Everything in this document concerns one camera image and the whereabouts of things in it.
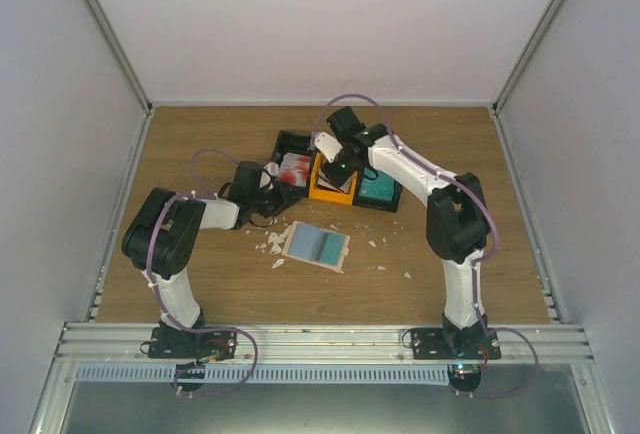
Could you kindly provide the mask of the black bin with teal cards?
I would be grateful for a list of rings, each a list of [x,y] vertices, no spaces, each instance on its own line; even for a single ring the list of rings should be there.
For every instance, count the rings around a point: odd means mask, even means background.
[[[358,178],[353,206],[396,213],[402,194],[402,185],[389,175],[364,168]]]

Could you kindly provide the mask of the yellow bin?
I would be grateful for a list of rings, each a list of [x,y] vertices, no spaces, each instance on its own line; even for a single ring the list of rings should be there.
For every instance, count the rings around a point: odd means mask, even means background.
[[[321,153],[316,153],[313,157],[308,182],[308,197],[311,200],[351,206],[357,193],[358,174],[353,174],[341,188],[335,188],[322,177],[321,165],[324,161],[325,158]]]

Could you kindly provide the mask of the black bin with red cards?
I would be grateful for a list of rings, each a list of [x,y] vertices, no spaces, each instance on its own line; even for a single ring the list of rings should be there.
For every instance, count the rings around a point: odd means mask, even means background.
[[[308,195],[314,161],[309,132],[280,130],[270,161],[277,166],[276,179]]]

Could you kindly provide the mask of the beige card holder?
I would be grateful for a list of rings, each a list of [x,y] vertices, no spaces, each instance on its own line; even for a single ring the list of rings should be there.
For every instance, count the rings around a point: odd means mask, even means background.
[[[319,261],[321,242],[325,233],[337,233],[346,237],[341,259],[337,266],[331,266]],[[322,267],[333,272],[342,273],[344,262],[349,255],[350,237],[348,235],[307,223],[294,221],[286,238],[282,255],[307,264]]]

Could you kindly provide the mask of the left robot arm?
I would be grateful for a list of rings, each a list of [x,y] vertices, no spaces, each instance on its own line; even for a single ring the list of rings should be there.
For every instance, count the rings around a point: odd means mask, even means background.
[[[180,194],[153,188],[124,234],[121,250],[140,270],[160,308],[160,327],[185,358],[203,352],[203,311],[195,300],[187,266],[203,230],[238,230],[258,215],[273,223],[299,202],[306,188],[273,172],[276,165],[236,165],[234,177],[213,194]]]

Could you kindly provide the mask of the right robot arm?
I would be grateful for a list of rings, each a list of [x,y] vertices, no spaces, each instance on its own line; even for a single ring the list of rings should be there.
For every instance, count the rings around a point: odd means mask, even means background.
[[[325,158],[321,172],[340,187],[366,168],[383,173],[426,208],[426,240],[441,259],[446,299],[442,314],[444,350],[464,359],[487,335],[481,299],[481,263],[487,239],[496,233],[480,180],[457,175],[410,148],[388,123],[367,127],[349,108],[327,120],[329,132],[312,131],[311,146]]]

